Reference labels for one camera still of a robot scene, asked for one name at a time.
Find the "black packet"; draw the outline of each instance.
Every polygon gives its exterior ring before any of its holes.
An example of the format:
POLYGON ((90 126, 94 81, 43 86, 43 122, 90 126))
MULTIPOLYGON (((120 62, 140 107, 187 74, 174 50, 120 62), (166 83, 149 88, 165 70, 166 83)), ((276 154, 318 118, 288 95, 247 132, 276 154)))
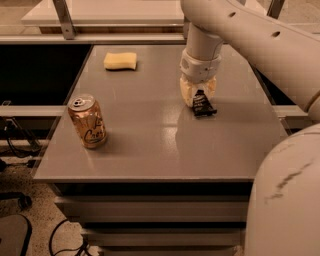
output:
POLYGON ((195 117, 212 116, 218 112, 211 106, 203 90, 198 90, 194 96, 192 110, 195 117))

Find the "can lid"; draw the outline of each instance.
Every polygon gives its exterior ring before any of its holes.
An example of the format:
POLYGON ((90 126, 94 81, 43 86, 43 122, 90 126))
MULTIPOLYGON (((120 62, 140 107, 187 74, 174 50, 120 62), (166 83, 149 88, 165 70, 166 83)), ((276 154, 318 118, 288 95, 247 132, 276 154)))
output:
POLYGON ((90 94, 80 94, 70 100, 69 108, 73 111, 85 111, 93 106, 95 99, 90 94))

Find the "desk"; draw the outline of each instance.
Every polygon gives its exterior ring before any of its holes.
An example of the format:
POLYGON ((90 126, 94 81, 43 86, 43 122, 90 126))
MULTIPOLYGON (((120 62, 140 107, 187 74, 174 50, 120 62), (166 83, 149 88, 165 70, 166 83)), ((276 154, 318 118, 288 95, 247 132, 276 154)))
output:
MULTIPOLYGON (((182 32, 184 15, 179 0, 66 1, 79 33, 182 32)), ((22 19, 42 33, 61 33, 53 1, 43 0, 22 19)))
MULTIPOLYGON (((212 100, 218 113, 196 119, 180 95, 183 48, 110 45, 91 52, 73 95, 90 93, 100 102, 108 141, 83 148, 65 112, 34 176, 52 185, 57 206, 81 223, 91 244, 241 242, 256 171, 286 133, 250 66, 228 45, 212 100), (103 68, 107 52, 125 51, 137 53, 136 71, 103 68), (181 239, 163 237, 172 232, 181 239)), ((210 255, 231 255, 223 253, 210 255)))

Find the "sponge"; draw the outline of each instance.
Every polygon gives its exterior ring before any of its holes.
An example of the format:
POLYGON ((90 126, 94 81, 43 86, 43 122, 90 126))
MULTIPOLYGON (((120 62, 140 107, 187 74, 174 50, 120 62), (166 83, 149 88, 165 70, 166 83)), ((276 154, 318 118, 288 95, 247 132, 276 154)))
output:
POLYGON ((136 69, 137 54, 133 52, 107 53, 103 61, 104 68, 109 70, 136 69))

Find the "beverage can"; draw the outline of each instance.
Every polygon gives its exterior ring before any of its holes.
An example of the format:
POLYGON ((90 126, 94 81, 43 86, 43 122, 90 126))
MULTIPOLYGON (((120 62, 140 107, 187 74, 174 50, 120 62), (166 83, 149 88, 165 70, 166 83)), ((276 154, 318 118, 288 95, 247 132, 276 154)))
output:
POLYGON ((86 148, 96 148, 107 140, 98 101, 90 94, 81 94, 71 99, 68 113, 86 148))

